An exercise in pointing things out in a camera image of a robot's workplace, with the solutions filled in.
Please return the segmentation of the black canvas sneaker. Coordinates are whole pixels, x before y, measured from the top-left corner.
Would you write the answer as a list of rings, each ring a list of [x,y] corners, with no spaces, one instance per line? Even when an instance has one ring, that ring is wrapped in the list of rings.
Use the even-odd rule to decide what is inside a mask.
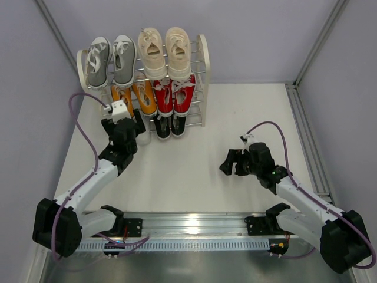
[[[184,135],[186,129],[186,117],[173,115],[171,118],[171,133],[174,137],[179,138]]]
[[[169,118],[163,117],[158,114],[153,117],[153,122],[154,122],[157,137],[160,140],[168,139],[171,135]]]

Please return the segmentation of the orange canvas sneaker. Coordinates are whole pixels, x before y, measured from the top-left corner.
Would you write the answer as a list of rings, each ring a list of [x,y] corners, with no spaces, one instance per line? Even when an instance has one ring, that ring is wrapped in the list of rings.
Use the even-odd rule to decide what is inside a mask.
[[[125,102],[128,111],[133,111],[132,99],[131,99],[131,91],[129,88],[121,88],[117,85],[111,86],[111,96],[113,101],[122,100]]]
[[[141,71],[136,71],[134,75],[135,80],[132,89],[136,95],[140,109],[146,116],[154,116],[157,113],[157,106],[151,82],[145,80],[146,76]]]

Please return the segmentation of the red canvas sneaker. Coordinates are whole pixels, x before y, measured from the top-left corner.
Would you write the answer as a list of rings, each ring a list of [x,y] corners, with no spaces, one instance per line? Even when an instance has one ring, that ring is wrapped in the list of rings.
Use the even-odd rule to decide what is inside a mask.
[[[153,81],[153,90],[159,115],[162,117],[170,117],[173,113],[171,80],[169,78],[163,78],[162,80]]]
[[[196,77],[192,74],[183,81],[172,81],[171,90],[174,94],[174,113],[179,117],[188,115],[191,101],[196,88]]]

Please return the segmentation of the grey canvas sneaker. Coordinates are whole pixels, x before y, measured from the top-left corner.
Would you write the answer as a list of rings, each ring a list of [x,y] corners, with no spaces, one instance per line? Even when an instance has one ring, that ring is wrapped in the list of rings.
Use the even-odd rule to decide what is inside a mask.
[[[111,59],[110,43],[105,37],[97,37],[91,43],[88,54],[88,85],[99,89],[108,84],[108,63]]]
[[[113,43],[113,57],[115,84],[124,88],[131,87],[137,60],[135,42],[127,35],[119,35]]]

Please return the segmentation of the beige lace sneaker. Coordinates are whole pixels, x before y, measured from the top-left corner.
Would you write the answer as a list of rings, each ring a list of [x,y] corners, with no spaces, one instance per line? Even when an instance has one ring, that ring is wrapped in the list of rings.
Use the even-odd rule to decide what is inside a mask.
[[[166,33],[168,75],[172,80],[183,81],[191,74],[191,44],[184,29],[172,27]]]
[[[142,29],[138,36],[138,52],[147,78],[162,80],[167,75],[162,37],[155,28]]]

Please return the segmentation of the cream metal shoe shelf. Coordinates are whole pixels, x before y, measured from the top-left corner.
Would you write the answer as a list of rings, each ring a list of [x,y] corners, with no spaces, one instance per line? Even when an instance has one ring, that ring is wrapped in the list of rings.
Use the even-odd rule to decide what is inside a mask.
[[[209,49],[206,37],[203,34],[196,36],[191,43],[191,74],[196,78],[195,92],[191,101],[190,111],[186,118],[186,127],[206,125],[207,100],[209,92],[209,82],[211,79],[211,67]],[[77,52],[76,65],[79,81],[82,89],[102,102],[110,104],[113,102],[111,97],[109,82],[105,88],[94,90],[88,83],[89,63],[87,63],[88,50],[83,49]]]

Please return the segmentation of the white sneaker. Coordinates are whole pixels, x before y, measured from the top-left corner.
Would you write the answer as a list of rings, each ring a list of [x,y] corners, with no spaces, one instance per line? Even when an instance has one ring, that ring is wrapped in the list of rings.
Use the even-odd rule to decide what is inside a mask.
[[[151,133],[149,130],[139,134],[136,138],[136,142],[139,146],[146,146],[151,142]]]

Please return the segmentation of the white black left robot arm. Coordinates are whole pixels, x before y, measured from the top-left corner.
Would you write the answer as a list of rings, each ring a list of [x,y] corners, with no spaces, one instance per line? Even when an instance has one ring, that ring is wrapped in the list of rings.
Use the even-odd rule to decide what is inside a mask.
[[[54,200],[44,198],[37,205],[32,239],[63,257],[71,256],[83,239],[99,233],[122,236],[128,224],[124,213],[110,205],[93,213],[84,211],[132,162],[137,152],[136,138],[145,133],[145,125],[138,110],[132,118],[116,123],[103,119],[101,124],[109,143],[94,167],[64,194]]]

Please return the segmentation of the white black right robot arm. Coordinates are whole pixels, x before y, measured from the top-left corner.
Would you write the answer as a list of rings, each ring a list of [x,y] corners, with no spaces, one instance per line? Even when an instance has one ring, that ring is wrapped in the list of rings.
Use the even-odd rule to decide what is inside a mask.
[[[227,176],[254,175],[263,188],[286,200],[266,211],[262,231],[299,236],[339,274],[375,257],[362,217],[305,190],[287,168],[275,164],[265,143],[230,149],[219,169]]]

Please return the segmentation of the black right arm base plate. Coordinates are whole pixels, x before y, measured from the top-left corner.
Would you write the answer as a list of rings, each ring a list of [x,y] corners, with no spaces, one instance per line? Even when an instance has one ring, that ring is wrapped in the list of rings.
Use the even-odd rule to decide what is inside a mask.
[[[244,219],[249,236],[288,235],[277,223],[275,216],[248,216]]]

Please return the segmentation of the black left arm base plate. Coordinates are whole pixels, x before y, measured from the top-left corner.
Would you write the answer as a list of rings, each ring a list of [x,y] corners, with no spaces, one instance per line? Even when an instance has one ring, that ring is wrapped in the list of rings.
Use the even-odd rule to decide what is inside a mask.
[[[140,238],[142,236],[143,220],[141,218],[124,218],[123,238]]]

